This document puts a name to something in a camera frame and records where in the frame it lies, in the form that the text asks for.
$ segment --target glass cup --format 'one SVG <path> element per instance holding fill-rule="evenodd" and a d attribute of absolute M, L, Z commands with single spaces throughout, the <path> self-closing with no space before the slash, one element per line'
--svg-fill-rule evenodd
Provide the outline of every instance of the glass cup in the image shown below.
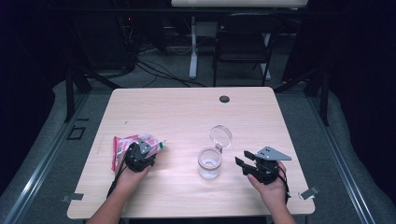
<path fill-rule="evenodd" d="M 218 177 L 221 166 L 221 153 L 224 148 L 230 147 L 233 136 L 224 126 L 218 125 L 210 130 L 210 139 L 215 146 L 202 150 L 198 155 L 198 173 L 204 179 Z"/>
<path fill-rule="evenodd" d="M 221 153 L 215 148 L 201 151 L 198 157 L 198 172 L 204 179 L 218 177 L 221 166 Z"/>

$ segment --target wire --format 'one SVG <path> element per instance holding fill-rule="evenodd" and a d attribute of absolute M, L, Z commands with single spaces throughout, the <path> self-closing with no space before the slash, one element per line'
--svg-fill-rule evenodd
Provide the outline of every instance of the wire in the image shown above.
<path fill-rule="evenodd" d="M 191 32 L 191 28 L 190 28 L 189 24 L 187 23 L 186 18 L 183 17 L 183 21 L 186 24 L 187 29 L 189 29 L 189 31 Z"/>
<path fill-rule="evenodd" d="M 161 67 L 161 69 L 163 69 L 166 73 L 163 72 L 163 71 L 160 71 L 160 70 L 156 69 L 155 67 L 153 67 L 153 66 L 151 66 L 151 65 L 149 65 L 149 63 L 153 63 L 153 64 L 155 64 L 155 65 Z M 206 87 L 204 84 L 201 84 L 201 83 L 199 83 L 199 82 L 190 81 L 190 80 L 185 80 L 185 79 L 176 77 L 176 76 L 173 75 L 170 71 L 168 71 L 166 68 L 164 68 L 162 65 L 160 65 L 160 64 L 158 64 L 158 63 L 154 63 L 154 62 L 147 61 L 147 60 L 141 61 L 141 60 L 137 59 L 137 64 L 136 64 L 136 66 L 140 67 L 140 68 L 141 68 L 142 70 L 144 70 L 145 72 L 147 72 L 147 73 L 149 73 L 149 74 L 152 74 L 152 75 L 154 75 L 154 76 L 158 76 L 158 77 L 162 77 L 162 78 L 167 78 L 167 79 L 173 79 L 173 80 L 175 80 L 175 81 L 178 81 L 178 82 L 180 82 L 181 84 L 183 84 L 183 85 L 186 86 L 186 87 L 190 87 L 189 83 L 190 83 L 190 84 L 194 84 L 194 85 L 198 85 L 198 86 L 202 86 L 202 87 Z M 150 70 L 152 70 L 152 71 L 155 71 L 157 74 L 153 74 L 153 73 L 150 72 L 148 69 L 150 69 Z"/>
<path fill-rule="evenodd" d="M 264 169 L 266 169 L 267 171 L 271 172 L 272 174 L 276 173 L 274 170 L 272 170 L 272 169 L 270 169 L 270 168 L 268 168 L 268 167 L 266 167 L 264 165 L 262 167 L 264 167 Z M 285 177 L 281 176 L 279 174 L 279 172 L 276 173 L 277 177 L 279 177 L 279 179 L 283 182 L 283 184 L 285 184 L 285 191 L 286 191 L 285 203 L 288 203 L 288 200 L 290 198 L 290 190 L 289 190 L 289 185 L 288 185 L 288 178 L 286 177 L 286 172 L 282 168 L 280 168 L 279 165 L 277 167 L 282 171 L 283 175 L 285 176 Z"/>
<path fill-rule="evenodd" d="M 148 84 L 144 85 L 142 88 L 146 88 L 147 86 L 151 85 L 155 80 L 157 80 L 158 76 L 159 75 L 158 75 L 158 72 L 157 72 L 157 74 L 154 76 L 154 79 L 152 81 L 150 81 Z"/>
<path fill-rule="evenodd" d="M 175 49 L 179 49 L 179 48 L 189 48 L 189 49 L 187 49 L 184 52 L 177 52 Z M 183 55 L 183 54 L 186 54 L 186 53 L 190 52 L 192 50 L 192 47 L 173 47 L 173 46 L 170 46 L 169 49 L 171 49 L 175 54 Z"/>
<path fill-rule="evenodd" d="M 127 166 L 125 166 L 125 167 L 122 168 L 123 164 L 125 163 L 126 154 L 127 154 L 127 153 L 124 154 L 124 157 L 122 158 L 122 162 L 121 162 L 121 164 L 120 164 L 120 166 L 119 166 L 120 168 L 119 168 L 119 170 L 117 171 L 116 177 L 114 177 L 114 180 L 113 180 L 113 182 L 111 183 L 110 189 L 108 190 L 108 193 L 107 193 L 107 198 L 108 198 L 108 196 L 110 196 L 110 194 L 111 194 L 111 193 L 113 192 L 113 190 L 116 188 L 117 182 L 119 181 L 119 178 L 120 178 L 122 172 L 127 168 Z"/>

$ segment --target black curtain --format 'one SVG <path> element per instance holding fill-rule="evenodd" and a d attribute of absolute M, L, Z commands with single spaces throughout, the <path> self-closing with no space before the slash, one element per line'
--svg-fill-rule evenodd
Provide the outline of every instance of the black curtain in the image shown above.
<path fill-rule="evenodd" d="M 396 6 L 390 0 L 337 4 L 310 1 L 314 11 L 330 8 L 346 15 L 302 23 L 283 79 L 330 59 L 330 89 L 341 102 L 352 146 L 375 183 L 396 203 Z"/>
<path fill-rule="evenodd" d="M 73 59 L 87 62 L 64 18 L 41 1 L 0 3 L 0 191 L 4 192 L 45 123 L 52 88 Z"/>

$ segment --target black chair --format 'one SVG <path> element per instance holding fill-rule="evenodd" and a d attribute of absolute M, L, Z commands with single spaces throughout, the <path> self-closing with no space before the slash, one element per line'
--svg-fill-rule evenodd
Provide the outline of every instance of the black chair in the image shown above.
<path fill-rule="evenodd" d="M 282 20 L 268 14 L 233 13 L 221 18 L 216 31 L 212 64 L 213 86 L 216 86 L 218 62 L 255 63 L 256 65 L 266 63 L 262 75 L 262 86 L 264 86 L 273 45 L 282 28 Z M 270 34 L 267 44 L 265 44 L 263 34 Z"/>

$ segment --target pink packet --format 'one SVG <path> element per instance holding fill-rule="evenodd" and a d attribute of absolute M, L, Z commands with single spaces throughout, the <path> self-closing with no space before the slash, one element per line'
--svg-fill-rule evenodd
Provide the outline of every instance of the pink packet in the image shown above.
<path fill-rule="evenodd" d="M 111 170 L 116 171 L 117 164 L 119 162 L 119 156 L 122 152 L 126 151 L 133 142 L 138 141 L 139 135 L 133 135 L 126 138 L 119 138 L 117 136 L 113 139 L 113 162 L 111 164 Z"/>
<path fill-rule="evenodd" d="M 144 133 L 140 135 L 136 134 L 126 138 L 119 138 L 115 136 L 113 139 L 113 162 L 111 165 L 111 170 L 113 170 L 114 172 L 116 171 L 117 164 L 119 162 L 119 157 L 122 154 L 122 152 L 126 151 L 129 145 L 131 145 L 133 142 L 139 144 L 138 142 L 139 138 L 141 138 L 143 141 L 145 141 L 147 144 L 153 147 L 153 149 L 148 153 L 146 158 L 154 154 L 157 154 L 164 147 L 164 142 L 159 142 L 156 138 L 154 138 L 152 135 L 148 133 Z"/>

